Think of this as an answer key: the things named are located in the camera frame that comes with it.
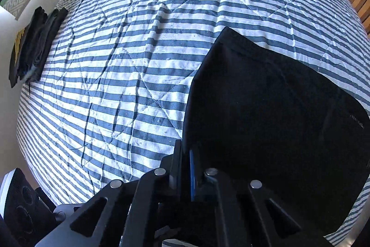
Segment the dark navy shorts pink trim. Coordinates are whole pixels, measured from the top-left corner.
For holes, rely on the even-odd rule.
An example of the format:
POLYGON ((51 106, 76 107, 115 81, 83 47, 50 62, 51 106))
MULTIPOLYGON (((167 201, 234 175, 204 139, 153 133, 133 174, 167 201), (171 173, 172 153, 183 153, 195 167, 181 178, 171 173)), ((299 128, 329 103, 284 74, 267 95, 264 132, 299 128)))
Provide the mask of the dark navy shorts pink trim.
POLYGON ((196 72, 182 140, 232 181, 261 181, 329 239, 359 217, 369 177, 369 115, 300 61, 224 28, 196 72))

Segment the stack of folded dark clothes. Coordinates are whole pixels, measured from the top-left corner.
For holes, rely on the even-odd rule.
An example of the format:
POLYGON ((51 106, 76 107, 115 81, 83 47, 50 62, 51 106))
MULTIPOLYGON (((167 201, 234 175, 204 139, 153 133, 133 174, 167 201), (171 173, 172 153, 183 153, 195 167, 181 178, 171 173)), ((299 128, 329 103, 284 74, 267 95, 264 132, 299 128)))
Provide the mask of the stack of folded dark clothes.
POLYGON ((64 7, 54 9, 50 14, 37 7, 30 23, 17 33, 9 62, 12 88, 19 81, 30 83, 41 79, 51 44, 67 14, 64 7))

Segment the blue white striped bed quilt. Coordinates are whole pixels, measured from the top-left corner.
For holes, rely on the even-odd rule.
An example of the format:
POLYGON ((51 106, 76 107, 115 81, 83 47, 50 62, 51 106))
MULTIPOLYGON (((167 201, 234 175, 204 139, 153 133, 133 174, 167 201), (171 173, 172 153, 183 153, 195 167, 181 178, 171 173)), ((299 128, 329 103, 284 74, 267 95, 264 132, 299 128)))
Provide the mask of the blue white striped bed quilt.
POLYGON ((193 77, 233 28, 297 59, 369 108, 369 40, 349 0, 59 0, 68 10, 16 136, 57 204, 159 166, 182 135, 193 77))

